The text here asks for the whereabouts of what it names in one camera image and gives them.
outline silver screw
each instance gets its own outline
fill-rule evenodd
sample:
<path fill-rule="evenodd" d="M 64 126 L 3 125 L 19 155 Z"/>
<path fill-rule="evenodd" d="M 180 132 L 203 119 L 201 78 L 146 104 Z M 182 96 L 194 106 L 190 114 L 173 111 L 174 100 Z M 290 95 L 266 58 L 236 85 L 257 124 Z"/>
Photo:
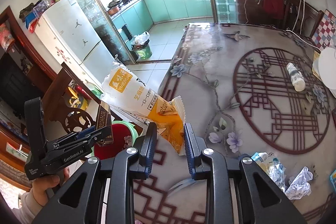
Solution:
<path fill-rule="evenodd" d="M 127 148 L 126 152 L 128 154 L 135 154 L 138 150 L 135 147 Z"/>
<path fill-rule="evenodd" d="M 89 164 L 95 164 L 95 163 L 97 163 L 97 161 L 98 161 L 98 159 L 97 159 L 96 157 L 90 157 L 90 158 L 87 160 L 87 162 L 88 162 Z"/>
<path fill-rule="evenodd" d="M 243 158 L 243 163 L 245 163 L 245 164 L 251 164 L 252 162 L 253 162 L 252 159 L 249 158 L 249 157 Z"/>
<path fill-rule="evenodd" d="M 203 153 L 206 155 L 212 155 L 214 151 L 211 148 L 206 148 L 203 150 Z"/>

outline human hand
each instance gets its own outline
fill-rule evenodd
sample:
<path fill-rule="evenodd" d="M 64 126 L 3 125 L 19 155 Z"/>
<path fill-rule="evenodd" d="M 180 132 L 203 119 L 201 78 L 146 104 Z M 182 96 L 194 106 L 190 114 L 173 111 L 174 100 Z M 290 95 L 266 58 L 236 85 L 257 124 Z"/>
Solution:
<path fill-rule="evenodd" d="M 64 173 L 64 182 L 65 183 L 69 175 L 69 167 L 66 167 L 63 169 Z M 33 197 L 36 200 L 36 202 L 41 205 L 42 207 L 47 204 L 48 202 L 48 196 L 46 194 L 46 189 L 53 188 L 59 184 L 59 176 L 58 175 L 49 175 L 44 176 L 41 178 L 37 178 L 33 181 Z"/>

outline refrigerator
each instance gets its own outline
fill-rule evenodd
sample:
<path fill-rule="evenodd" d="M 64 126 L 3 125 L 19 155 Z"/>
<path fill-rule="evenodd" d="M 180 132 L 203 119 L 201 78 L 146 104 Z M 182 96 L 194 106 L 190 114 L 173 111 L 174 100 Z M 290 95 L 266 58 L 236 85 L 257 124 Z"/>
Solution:
<path fill-rule="evenodd" d="M 101 87 L 114 58 L 76 0 L 59 0 L 48 8 L 35 32 L 60 64 Z"/>

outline dining table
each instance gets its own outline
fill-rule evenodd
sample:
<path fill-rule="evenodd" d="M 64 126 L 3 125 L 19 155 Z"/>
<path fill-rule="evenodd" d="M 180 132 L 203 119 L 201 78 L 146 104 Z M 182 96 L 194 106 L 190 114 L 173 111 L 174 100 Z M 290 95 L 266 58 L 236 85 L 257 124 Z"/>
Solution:
<path fill-rule="evenodd" d="M 292 202 L 310 224 L 334 201 L 335 98 L 312 72 L 314 48 L 294 38 L 272 26 L 190 23 L 158 93 L 167 101 L 181 96 L 185 122 L 225 157 L 274 155 L 286 187 L 308 167 L 311 193 Z M 288 63 L 302 74 L 304 90 L 292 85 Z M 191 179 L 186 157 L 159 136 L 150 177 L 134 182 L 135 217 L 202 224 L 206 189 L 206 181 Z"/>

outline sleeve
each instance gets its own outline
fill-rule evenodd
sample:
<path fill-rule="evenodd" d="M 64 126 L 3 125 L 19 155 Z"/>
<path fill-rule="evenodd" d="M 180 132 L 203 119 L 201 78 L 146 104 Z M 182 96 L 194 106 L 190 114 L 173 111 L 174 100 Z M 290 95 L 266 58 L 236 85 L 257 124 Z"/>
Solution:
<path fill-rule="evenodd" d="M 35 216 L 42 209 L 33 196 L 33 190 L 24 193 L 21 197 L 22 207 L 20 209 L 12 209 L 12 212 L 22 224 L 31 224 Z"/>

